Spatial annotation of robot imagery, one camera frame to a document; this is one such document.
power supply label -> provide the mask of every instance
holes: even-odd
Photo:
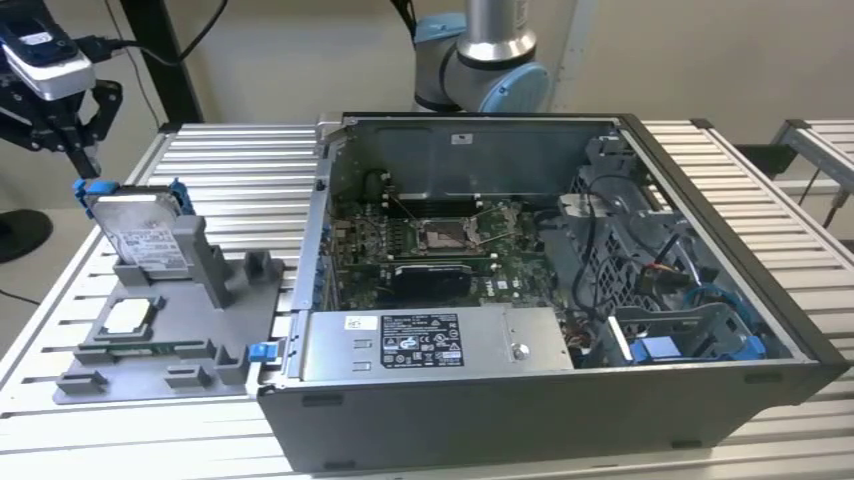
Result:
[[[382,315],[380,321],[385,368],[461,367],[462,338],[454,313]]]

motherboard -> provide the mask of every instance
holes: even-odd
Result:
[[[521,201],[386,196],[338,204],[330,227],[341,310],[565,303]]]

blue latch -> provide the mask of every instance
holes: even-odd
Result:
[[[74,198],[77,199],[77,202],[79,203],[79,205],[82,205],[85,216],[91,218],[91,210],[89,210],[89,206],[85,204],[85,199],[82,198],[85,197],[85,180],[82,180],[81,178],[74,180],[74,184],[70,188],[74,191]]]
[[[277,343],[254,343],[249,346],[249,362],[273,362],[278,358]]]
[[[111,195],[119,186],[118,182],[111,180],[95,180],[89,185],[89,188],[85,189],[85,193],[89,195]]]
[[[761,360],[765,356],[764,345],[755,335],[744,339],[744,344],[737,352],[729,355],[732,360]]]
[[[181,205],[181,215],[194,215],[196,210],[192,207],[192,201],[189,200],[189,192],[186,191],[186,185],[177,181],[177,177],[169,183],[169,190],[177,198],[177,203]]]
[[[671,337],[640,338],[628,345],[635,364],[672,361],[681,358],[681,352]]]

black pole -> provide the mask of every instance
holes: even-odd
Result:
[[[165,0],[119,0],[135,41],[165,58],[177,58],[180,49]],[[170,67],[142,55],[169,123],[201,123],[201,109],[186,67]]]

black stand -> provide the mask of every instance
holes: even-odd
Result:
[[[0,213],[0,263],[31,252],[53,233],[53,222],[34,210]]]

